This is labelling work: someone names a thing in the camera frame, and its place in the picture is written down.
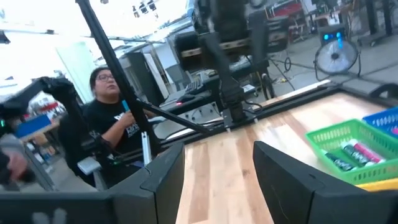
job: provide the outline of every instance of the black t-shirt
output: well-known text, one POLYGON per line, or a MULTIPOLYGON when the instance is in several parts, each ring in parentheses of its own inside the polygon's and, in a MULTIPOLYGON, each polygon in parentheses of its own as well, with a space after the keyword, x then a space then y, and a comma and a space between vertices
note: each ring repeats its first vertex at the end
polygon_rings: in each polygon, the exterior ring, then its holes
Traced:
MULTIPOLYGON (((104 134, 124 114, 125 109, 122 102, 106 104, 94 100, 88 105, 85 111, 90 129, 99 134, 104 134)), ((137 124, 126 128, 115 150, 120 153, 131 152, 142 147, 141 132, 137 124)))

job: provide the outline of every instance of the workbench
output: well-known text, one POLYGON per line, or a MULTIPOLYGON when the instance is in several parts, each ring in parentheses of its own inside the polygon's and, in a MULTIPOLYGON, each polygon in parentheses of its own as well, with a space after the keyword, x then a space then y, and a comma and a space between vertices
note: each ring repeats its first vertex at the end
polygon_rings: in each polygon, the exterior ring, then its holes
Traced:
MULTIPOLYGON (((298 95, 327 82, 325 80, 265 101, 262 105, 298 95)), ((185 180, 176 223, 273 223, 257 182, 252 161, 253 142, 264 141, 329 173, 312 152, 305 133, 347 119, 361 119, 383 109, 359 98, 337 93, 231 133, 221 133, 186 145, 185 180)))

